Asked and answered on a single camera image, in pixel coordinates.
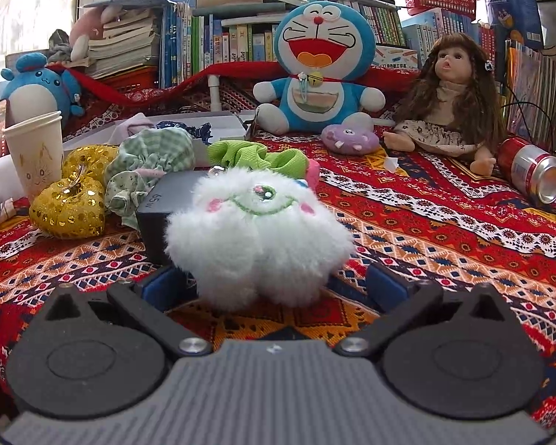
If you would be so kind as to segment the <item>white fluffy plush toy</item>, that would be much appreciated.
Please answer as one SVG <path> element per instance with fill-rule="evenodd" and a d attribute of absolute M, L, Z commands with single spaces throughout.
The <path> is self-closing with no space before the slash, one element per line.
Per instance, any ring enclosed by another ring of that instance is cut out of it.
<path fill-rule="evenodd" d="M 350 230 L 309 187 L 269 170 L 206 175 L 165 228 L 165 253 L 195 278 L 199 298 L 231 312 L 260 296 L 307 306 L 353 249 Z"/>

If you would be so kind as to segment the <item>gold sequin heart cushion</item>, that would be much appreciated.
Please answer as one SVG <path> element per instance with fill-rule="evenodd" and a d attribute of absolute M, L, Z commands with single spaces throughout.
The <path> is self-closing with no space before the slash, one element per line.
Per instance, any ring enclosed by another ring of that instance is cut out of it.
<path fill-rule="evenodd" d="M 100 236 L 105 227 L 105 170 L 117 146 L 89 145 L 70 152 L 62 178 L 34 199 L 30 219 L 43 233 L 58 239 Z"/>

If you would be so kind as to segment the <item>green gingham scrunchie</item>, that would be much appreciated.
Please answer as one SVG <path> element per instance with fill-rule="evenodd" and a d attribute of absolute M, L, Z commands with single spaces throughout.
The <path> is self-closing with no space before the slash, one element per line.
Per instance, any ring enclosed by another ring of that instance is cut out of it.
<path fill-rule="evenodd" d="M 178 128 L 146 129 L 125 141 L 105 171 L 105 206 L 137 230 L 136 210 L 158 180 L 195 168 L 193 139 Z"/>

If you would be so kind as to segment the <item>lime green scrunchie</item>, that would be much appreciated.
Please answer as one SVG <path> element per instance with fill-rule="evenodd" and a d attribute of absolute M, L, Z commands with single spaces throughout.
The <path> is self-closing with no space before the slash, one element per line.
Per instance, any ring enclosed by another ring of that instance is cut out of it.
<path fill-rule="evenodd" d="M 309 160 L 301 150 L 269 152 L 265 145 L 241 140 L 224 140 L 211 144 L 208 147 L 208 157 L 213 166 L 271 170 L 292 179 L 303 179 L 309 167 Z"/>

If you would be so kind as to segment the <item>navy floral fabric pouch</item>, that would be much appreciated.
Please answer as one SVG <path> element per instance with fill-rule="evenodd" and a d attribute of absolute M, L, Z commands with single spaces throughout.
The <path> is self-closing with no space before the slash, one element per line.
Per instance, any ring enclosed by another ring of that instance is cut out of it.
<path fill-rule="evenodd" d="M 178 128 L 186 131 L 193 139 L 200 140 L 204 145 L 210 146 L 212 140 L 212 126 L 202 123 L 199 126 L 190 126 L 187 123 L 176 121 L 162 121 L 155 125 L 157 129 Z"/>

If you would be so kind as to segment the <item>black power adapter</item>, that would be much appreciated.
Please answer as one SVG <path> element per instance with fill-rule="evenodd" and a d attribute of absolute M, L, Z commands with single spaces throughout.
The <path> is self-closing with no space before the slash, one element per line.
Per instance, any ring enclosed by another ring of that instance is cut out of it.
<path fill-rule="evenodd" d="M 135 213 L 138 231 L 151 263 L 169 263 L 165 254 L 165 228 L 168 225 L 168 216 L 175 211 L 189 208 L 196 182 L 207 174 L 207 171 L 165 174 L 138 206 Z"/>

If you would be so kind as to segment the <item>pink scrunchie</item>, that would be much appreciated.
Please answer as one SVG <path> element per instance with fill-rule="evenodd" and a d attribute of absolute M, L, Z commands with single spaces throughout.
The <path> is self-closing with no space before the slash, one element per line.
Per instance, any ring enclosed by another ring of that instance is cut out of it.
<path fill-rule="evenodd" d="M 305 181 L 312 191 L 316 190 L 320 182 L 320 165 L 313 159 L 308 160 Z"/>

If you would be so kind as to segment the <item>white shallow cardboard box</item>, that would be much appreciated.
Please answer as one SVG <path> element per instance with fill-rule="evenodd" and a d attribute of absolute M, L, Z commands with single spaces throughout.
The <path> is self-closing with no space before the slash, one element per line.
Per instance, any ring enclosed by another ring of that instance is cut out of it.
<path fill-rule="evenodd" d="M 175 115 L 148 116 L 146 119 L 157 129 L 181 128 L 193 139 L 193 152 L 196 157 L 196 167 L 210 167 L 208 147 L 223 140 L 245 140 L 248 127 L 253 123 L 254 109 L 246 109 L 241 113 L 228 111 L 206 113 L 176 113 Z M 73 150 L 88 145 L 109 144 L 124 119 L 106 123 L 100 129 L 90 130 L 83 135 L 63 143 L 64 156 Z"/>

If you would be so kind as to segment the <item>brown haired doll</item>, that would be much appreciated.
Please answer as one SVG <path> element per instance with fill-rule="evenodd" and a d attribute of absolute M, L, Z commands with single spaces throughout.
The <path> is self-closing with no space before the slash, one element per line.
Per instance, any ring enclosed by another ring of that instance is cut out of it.
<path fill-rule="evenodd" d="M 394 122 L 384 133 L 388 149 L 465 159 L 472 173 L 491 176 L 505 128 L 484 50 L 465 33 L 440 37 Z"/>

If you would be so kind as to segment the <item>red soda can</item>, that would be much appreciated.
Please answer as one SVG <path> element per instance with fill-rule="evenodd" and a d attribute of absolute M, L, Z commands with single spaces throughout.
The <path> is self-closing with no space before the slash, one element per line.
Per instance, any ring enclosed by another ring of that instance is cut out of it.
<path fill-rule="evenodd" d="M 503 177 L 535 204 L 556 202 L 556 156 L 510 137 L 498 148 L 497 165 Z"/>

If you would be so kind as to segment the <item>white paper cup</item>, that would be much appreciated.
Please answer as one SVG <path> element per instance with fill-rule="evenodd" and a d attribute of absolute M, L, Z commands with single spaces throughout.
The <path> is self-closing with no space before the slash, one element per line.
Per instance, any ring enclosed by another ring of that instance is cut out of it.
<path fill-rule="evenodd" d="M 4 130 L 14 168 L 30 201 L 62 178 L 61 120 L 61 112 L 56 111 Z"/>

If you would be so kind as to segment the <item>row of upright books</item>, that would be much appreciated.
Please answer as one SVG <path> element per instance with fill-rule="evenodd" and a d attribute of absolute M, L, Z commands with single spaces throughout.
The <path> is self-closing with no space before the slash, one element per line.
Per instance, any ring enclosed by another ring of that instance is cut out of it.
<path fill-rule="evenodd" d="M 439 37 L 464 32 L 490 60 L 496 56 L 497 31 L 471 16 L 434 7 L 417 20 L 403 21 L 396 6 L 381 0 L 325 0 L 350 7 L 367 20 L 374 34 L 373 65 L 417 70 Z M 275 61 L 278 23 L 300 1 L 237 0 L 209 6 L 203 0 L 179 0 L 162 10 L 158 84 L 166 89 L 210 65 L 235 61 Z"/>

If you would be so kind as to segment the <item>stack of lying books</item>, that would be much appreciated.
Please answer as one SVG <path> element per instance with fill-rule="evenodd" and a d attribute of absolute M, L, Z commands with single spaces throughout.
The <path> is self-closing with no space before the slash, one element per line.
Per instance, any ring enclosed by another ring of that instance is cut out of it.
<path fill-rule="evenodd" d="M 161 8 L 106 4 L 92 10 L 98 25 L 88 40 L 87 75 L 103 79 L 143 66 L 158 67 Z"/>

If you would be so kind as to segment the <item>Doraemon plush toy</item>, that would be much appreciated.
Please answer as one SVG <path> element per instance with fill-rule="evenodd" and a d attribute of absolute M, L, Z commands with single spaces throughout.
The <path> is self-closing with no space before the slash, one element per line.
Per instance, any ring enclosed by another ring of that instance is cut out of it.
<path fill-rule="evenodd" d="M 357 10 L 330 1 L 299 6 L 278 25 L 273 49 L 286 75 L 254 85 L 262 130 L 280 136 L 319 134 L 330 125 L 374 128 L 371 115 L 385 97 L 357 82 L 375 50 L 371 27 Z"/>

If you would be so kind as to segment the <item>pink plush toy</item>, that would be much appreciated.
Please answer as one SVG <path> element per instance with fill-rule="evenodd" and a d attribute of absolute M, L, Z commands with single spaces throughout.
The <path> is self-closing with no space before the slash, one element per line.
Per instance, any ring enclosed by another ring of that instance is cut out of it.
<path fill-rule="evenodd" d="M 74 23 L 69 41 L 71 45 L 70 58 L 79 61 L 88 55 L 90 40 L 103 38 L 103 25 L 113 21 L 121 12 L 119 5 L 103 5 L 89 8 Z"/>

